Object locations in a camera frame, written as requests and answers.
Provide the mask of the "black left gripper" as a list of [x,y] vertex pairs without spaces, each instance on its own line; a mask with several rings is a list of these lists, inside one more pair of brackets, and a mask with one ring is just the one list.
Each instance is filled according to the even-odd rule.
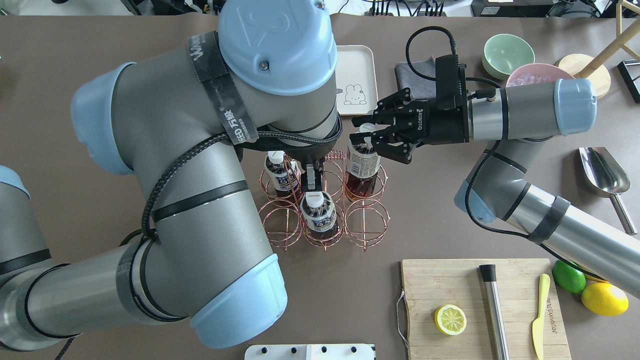
[[301,191],[311,191],[310,178],[312,171],[307,168],[308,166],[313,167],[313,191],[323,191],[323,155],[320,150],[295,150],[295,159],[302,165],[300,173]]

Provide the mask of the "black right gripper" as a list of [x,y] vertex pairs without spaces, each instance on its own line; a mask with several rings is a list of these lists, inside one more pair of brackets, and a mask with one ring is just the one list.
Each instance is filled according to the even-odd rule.
[[410,88],[403,88],[377,101],[372,114],[354,116],[354,127],[365,123],[411,128],[409,143],[395,136],[372,134],[364,139],[370,141],[373,150],[382,158],[402,164],[411,164],[417,146],[461,144],[470,142],[470,120],[467,102],[452,109],[439,109],[437,99],[410,102]]

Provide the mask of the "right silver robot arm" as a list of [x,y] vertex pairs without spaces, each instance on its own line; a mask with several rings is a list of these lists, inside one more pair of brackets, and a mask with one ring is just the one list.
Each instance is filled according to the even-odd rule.
[[415,99],[404,88],[379,100],[354,126],[368,130],[379,155],[408,164],[422,146],[486,144],[461,182],[456,205],[490,231],[511,235],[575,262],[592,275],[639,296],[639,242],[537,185],[544,151],[561,137],[594,125],[597,97],[589,80],[560,79],[469,93],[464,80],[438,79],[435,96]]

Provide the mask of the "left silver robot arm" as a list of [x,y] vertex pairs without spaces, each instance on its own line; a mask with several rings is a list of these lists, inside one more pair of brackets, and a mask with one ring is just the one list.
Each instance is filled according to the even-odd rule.
[[285,151],[302,163],[302,189],[320,191],[342,133],[337,60],[324,1],[229,0],[217,30],[82,85],[75,134],[100,167],[137,177],[141,230],[55,265],[29,192],[2,166],[1,346],[189,318],[202,344],[224,349],[274,325],[288,296],[239,150]]

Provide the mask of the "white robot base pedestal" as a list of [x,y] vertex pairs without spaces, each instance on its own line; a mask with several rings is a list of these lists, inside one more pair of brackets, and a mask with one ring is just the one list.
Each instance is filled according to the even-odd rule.
[[245,360],[375,360],[374,344],[254,344],[247,348]]

